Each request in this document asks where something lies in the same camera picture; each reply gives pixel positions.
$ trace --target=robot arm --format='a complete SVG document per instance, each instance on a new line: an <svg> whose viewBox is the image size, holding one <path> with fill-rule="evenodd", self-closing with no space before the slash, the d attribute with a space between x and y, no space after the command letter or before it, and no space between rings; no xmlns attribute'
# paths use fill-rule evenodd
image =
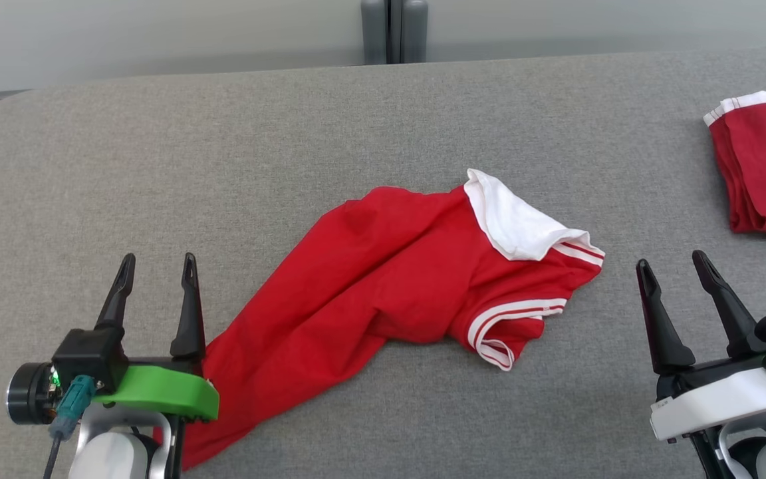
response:
<svg viewBox="0 0 766 479"><path fill-rule="evenodd" d="M203 378L201 365L206 345L194 255L185 257L185 297L170 357L128 358L122 350L135 263L133 254L122 260L93 330L70 330L51 362L24 364L11 379L6 394L11 420L51 425L54 442L45 477L55 466L60 441L68 440L79 422L70 477L178 479L186 423L217 418L218 393ZM161 430L161 443L140 434L139 427Z"/></svg>
<svg viewBox="0 0 766 479"><path fill-rule="evenodd" d="M729 357L696 363L660 302L646 260L636 273L652 369L658 374L651 425L659 440L690 439L709 479L766 479L766 437L729 446L732 434L766 432L766 318L758 324L702 251L694 251L702 286L717 305Z"/></svg>

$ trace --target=black cylindrical lens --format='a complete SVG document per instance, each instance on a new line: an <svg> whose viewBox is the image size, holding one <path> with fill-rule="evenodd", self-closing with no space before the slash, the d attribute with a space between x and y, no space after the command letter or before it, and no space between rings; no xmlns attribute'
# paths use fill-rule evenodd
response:
<svg viewBox="0 0 766 479"><path fill-rule="evenodd" d="M16 424L49 424L55 418L51 362L27 362L13 373L5 406Z"/></svg>

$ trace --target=white hem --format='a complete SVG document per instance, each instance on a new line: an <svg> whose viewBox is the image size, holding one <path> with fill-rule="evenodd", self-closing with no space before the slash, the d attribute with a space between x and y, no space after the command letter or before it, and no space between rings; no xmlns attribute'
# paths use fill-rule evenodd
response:
<svg viewBox="0 0 766 479"><path fill-rule="evenodd" d="M707 115L702 117L705 121L705 126L711 126L715 121L721 118L724 114L737 110L738 108L744 108L746 106L761 105L766 103L766 91L757 91L751 94L745 94L743 96L737 96L727 98L720 101L720 106L711 110Z"/></svg>
<svg viewBox="0 0 766 479"><path fill-rule="evenodd" d="M602 265L604 251L590 244L587 231L566 228L513 194L495 176L472 169L468 176L463 189L477 225L505 258L540 261L554 248L569 257Z"/></svg>
<svg viewBox="0 0 766 479"><path fill-rule="evenodd" d="M540 319L544 316L556 315L563 311L566 300L562 297L554 299L529 299L514 303L499 304L490 307L472 319L466 339L469 345L477 351L484 360L489 361L501 368L502 371L510 371L516 358L513 351L499 339L484 339L492 326L499 321L508 319Z"/></svg>

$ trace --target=white wall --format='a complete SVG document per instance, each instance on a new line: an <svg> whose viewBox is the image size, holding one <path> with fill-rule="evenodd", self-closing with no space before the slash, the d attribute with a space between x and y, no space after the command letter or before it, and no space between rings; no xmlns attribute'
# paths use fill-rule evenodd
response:
<svg viewBox="0 0 766 479"><path fill-rule="evenodd" d="M760 0L428 0L428 60L766 46ZM362 62L359 0L0 0L0 91Z"/></svg>
<svg viewBox="0 0 766 479"><path fill-rule="evenodd" d="M0 0L0 91L362 63L358 0Z"/></svg>

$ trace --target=teal connector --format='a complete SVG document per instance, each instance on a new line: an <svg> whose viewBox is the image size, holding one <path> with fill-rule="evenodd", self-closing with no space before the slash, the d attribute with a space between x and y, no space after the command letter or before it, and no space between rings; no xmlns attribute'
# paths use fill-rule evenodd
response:
<svg viewBox="0 0 766 479"><path fill-rule="evenodd" d="M61 440L69 440L95 395L94 379L84 374L76 376L58 403L57 416L49 425L49 436L52 439L60 437Z"/></svg>

